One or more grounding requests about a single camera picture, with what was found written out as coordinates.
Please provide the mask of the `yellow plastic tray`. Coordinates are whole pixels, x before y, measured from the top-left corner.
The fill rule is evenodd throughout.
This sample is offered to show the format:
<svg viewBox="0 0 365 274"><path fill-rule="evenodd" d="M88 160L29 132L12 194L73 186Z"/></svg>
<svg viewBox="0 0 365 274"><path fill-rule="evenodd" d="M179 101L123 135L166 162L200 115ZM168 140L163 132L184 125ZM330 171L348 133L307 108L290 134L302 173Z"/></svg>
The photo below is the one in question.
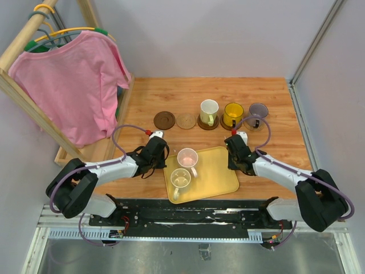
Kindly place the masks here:
<svg viewBox="0 0 365 274"><path fill-rule="evenodd" d="M173 201L173 186L171 173L182 168L177 162L177 155L169 156L165 161L164 177L168 199L173 204L191 202L198 199L235 192L239 188L236 172L228 169L228 152L224 147L215 147L196 151L198 163L196 171L198 177L191 174L190 190L181 195L178 201Z"/></svg>

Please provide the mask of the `pink cup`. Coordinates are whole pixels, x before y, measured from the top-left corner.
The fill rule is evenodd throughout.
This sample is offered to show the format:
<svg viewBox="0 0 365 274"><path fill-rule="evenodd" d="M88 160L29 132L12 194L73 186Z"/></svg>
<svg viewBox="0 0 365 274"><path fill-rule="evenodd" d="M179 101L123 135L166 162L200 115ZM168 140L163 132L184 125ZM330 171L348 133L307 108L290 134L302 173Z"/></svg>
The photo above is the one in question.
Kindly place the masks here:
<svg viewBox="0 0 365 274"><path fill-rule="evenodd" d="M191 148L183 148L177 154L178 164L182 168L188 170L194 178L198 177L196 171L196 165L198 163L198 160L199 158L197 152Z"/></svg>

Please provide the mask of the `woven rattan coaster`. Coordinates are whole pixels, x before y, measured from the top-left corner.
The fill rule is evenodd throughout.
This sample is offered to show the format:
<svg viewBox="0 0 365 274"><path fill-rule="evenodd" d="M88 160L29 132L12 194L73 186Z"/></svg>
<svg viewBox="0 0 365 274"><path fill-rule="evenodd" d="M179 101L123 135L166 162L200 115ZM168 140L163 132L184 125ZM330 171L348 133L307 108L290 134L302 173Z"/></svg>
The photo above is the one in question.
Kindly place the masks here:
<svg viewBox="0 0 365 274"><path fill-rule="evenodd" d="M192 114L184 113L176 118L176 123L180 128L188 130L196 125L196 118Z"/></svg>
<svg viewBox="0 0 365 274"><path fill-rule="evenodd" d="M250 131L260 131L266 126L262 120L256 118L249 118L244 121L244 125Z"/></svg>

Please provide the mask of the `large brown wooden coaster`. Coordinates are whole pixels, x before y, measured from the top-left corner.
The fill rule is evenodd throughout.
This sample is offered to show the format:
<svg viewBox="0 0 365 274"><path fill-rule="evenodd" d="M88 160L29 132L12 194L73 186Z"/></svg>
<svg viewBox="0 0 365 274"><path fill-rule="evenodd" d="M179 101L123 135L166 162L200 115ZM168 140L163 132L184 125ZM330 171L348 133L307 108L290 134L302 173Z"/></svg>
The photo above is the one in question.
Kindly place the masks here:
<svg viewBox="0 0 365 274"><path fill-rule="evenodd" d="M161 111L155 115L153 122L156 128L160 130L168 130L175 125L176 118L169 111Z"/></svg>

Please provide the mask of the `yellow translucent cup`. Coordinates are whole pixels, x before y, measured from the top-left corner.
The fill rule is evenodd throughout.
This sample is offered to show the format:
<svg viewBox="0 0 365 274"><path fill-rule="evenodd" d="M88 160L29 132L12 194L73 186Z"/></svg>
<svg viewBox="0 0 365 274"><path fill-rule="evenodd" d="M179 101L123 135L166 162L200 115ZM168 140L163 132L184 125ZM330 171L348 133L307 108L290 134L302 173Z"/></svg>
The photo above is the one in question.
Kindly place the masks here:
<svg viewBox="0 0 365 274"><path fill-rule="evenodd" d="M242 115L242 117L243 117L244 108L238 103L229 103L224 108L224 114L233 116L233 117L238 117L238 116Z"/></svg>

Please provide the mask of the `purple translucent cup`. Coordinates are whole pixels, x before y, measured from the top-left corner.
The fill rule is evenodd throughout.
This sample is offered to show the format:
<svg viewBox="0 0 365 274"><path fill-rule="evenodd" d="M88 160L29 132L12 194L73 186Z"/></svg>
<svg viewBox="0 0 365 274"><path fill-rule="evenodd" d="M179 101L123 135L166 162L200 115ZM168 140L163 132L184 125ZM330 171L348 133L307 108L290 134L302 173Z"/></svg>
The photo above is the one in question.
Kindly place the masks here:
<svg viewBox="0 0 365 274"><path fill-rule="evenodd" d="M249 107L248 119L249 118L258 119L258 117L266 118L268 116L268 114L269 114L269 110L266 107L266 105L264 105L263 103L253 103Z"/></svg>

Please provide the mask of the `white cup green handle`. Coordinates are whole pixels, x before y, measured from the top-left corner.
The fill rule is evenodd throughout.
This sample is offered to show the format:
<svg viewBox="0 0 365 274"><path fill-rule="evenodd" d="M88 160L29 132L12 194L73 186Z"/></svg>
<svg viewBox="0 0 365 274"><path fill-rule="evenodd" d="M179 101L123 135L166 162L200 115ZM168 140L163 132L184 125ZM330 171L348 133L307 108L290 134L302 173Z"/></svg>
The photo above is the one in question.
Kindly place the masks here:
<svg viewBox="0 0 365 274"><path fill-rule="evenodd" d="M200 120L208 126L213 126L219 110L215 100L206 99L200 105Z"/></svg>

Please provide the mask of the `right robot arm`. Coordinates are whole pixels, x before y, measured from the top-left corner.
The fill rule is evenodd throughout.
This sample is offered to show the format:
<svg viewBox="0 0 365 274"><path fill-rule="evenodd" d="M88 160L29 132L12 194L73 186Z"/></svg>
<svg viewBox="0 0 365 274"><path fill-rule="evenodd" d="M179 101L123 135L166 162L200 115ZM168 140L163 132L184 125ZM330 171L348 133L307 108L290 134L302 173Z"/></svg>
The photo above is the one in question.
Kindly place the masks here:
<svg viewBox="0 0 365 274"><path fill-rule="evenodd" d="M327 171L295 168L261 150L251 151L246 142L242 132L225 139L229 169L269 179L296 195L295 199L272 197L263 203L258 221L264 228L272 228L280 220L303 221L323 232L332 223L352 216L354 206Z"/></svg>

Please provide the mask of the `cream cup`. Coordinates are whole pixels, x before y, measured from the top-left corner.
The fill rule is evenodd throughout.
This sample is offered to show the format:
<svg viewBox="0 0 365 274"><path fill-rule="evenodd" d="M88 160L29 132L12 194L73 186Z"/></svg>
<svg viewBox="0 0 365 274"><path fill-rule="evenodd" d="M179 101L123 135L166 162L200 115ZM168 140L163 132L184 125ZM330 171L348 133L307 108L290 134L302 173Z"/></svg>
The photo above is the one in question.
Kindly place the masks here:
<svg viewBox="0 0 365 274"><path fill-rule="evenodd" d="M190 190L191 174L184 168L175 169L170 178L173 186L173 201L178 201L179 197Z"/></svg>

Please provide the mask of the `pink t-shirt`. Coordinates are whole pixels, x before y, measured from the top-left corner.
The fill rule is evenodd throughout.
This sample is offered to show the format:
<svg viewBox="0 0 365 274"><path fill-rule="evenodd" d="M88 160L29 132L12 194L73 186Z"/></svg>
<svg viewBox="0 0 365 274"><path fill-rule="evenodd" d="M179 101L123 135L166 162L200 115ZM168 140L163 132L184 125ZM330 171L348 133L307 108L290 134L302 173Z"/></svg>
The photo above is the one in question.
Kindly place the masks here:
<svg viewBox="0 0 365 274"><path fill-rule="evenodd" d="M8 74L77 147L111 136L117 89L131 81L116 43L94 31L55 50L23 52Z"/></svg>

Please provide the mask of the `green garment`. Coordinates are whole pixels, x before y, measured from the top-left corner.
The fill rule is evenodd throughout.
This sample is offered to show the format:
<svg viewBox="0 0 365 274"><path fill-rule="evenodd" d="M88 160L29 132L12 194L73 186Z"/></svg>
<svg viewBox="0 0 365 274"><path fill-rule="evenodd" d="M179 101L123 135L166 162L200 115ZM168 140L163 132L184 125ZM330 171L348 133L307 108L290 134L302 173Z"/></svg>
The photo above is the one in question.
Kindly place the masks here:
<svg viewBox="0 0 365 274"><path fill-rule="evenodd" d="M91 28L91 27L80 27L80 28L69 28L56 31L52 34L47 34L45 37L37 38L36 40L31 40L25 47L25 52L46 52L53 48L60 48L62 46L61 41L63 38L69 38L71 36L79 35L82 31L94 31L101 33L113 41L115 38L109 34L106 30L101 28Z"/></svg>

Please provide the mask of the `yellow hanger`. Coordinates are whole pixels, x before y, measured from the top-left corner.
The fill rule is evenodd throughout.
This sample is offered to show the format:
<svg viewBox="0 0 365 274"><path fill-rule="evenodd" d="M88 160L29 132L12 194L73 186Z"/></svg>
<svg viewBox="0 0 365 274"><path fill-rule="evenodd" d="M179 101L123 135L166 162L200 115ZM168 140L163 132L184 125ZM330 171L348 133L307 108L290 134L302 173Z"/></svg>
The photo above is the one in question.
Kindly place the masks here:
<svg viewBox="0 0 365 274"><path fill-rule="evenodd" d="M94 6L91 1L78 1L78 5L79 5L80 11L82 12L83 16L85 16L86 19L91 17L93 22L95 23L96 27L72 27L72 28L67 28L67 29L61 29L58 31L53 31L51 33L47 33L50 37L55 38L57 35L66 34L67 32L70 32L70 31L89 30L89 31L97 31L99 33L102 33L102 34L108 36L109 38L111 38L114 42L116 42L116 39L110 33L106 33L105 30L99 28L99 25L98 25L98 22L96 19L96 14L94 11Z"/></svg>

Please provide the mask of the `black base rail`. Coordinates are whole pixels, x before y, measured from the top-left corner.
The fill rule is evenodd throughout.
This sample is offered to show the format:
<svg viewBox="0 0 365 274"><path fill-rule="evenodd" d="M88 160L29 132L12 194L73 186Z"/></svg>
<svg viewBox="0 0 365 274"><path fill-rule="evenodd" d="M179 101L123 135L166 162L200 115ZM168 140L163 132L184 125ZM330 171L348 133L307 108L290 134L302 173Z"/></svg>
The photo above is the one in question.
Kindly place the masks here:
<svg viewBox="0 0 365 274"><path fill-rule="evenodd" d="M266 200L198 200L172 204L165 199L117 199L118 216L89 214L89 225L125 227L128 236L239 238L249 229L289 229L293 221L264 221Z"/></svg>

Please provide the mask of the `aluminium frame post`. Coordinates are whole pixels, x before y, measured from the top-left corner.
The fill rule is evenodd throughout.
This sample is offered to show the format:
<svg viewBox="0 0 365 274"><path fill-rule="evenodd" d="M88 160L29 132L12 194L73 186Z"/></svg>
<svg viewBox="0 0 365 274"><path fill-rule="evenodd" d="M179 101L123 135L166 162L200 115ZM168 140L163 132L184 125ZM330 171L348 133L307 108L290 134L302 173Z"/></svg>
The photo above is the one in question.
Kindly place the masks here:
<svg viewBox="0 0 365 274"><path fill-rule="evenodd" d="M325 16L319 30L317 31L316 35L314 36L312 42L309 45L305 55L303 56L301 62L299 63L293 77L288 81L289 86L295 86L299 78L301 77L302 73L304 72L306 66L309 64L309 61L313 57L314 53L316 52L317 48L319 47L321 41L325 37L327 31L331 27L332 23L334 22L336 16L339 14L340 10L346 3L346 0L336 0L332 4L330 10L328 11L327 15Z"/></svg>

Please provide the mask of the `wooden clothes rack frame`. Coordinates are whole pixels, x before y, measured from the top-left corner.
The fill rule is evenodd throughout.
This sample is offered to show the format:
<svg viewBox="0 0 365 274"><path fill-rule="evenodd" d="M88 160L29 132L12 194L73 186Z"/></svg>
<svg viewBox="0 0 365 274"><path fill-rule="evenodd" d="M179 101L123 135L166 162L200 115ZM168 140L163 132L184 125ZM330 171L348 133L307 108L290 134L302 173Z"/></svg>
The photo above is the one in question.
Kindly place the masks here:
<svg viewBox="0 0 365 274"><path fill-rule="evenodd" d="M56 162L113 156L111 133L125 116L134 78L114 38L95 31L98 22L89 1L79 1L86 26L51 31L36 46L74 35L46 53L23 48L48 16L55 1L35 6L22 30L1 56L1 89L58 144Z"/></svg>

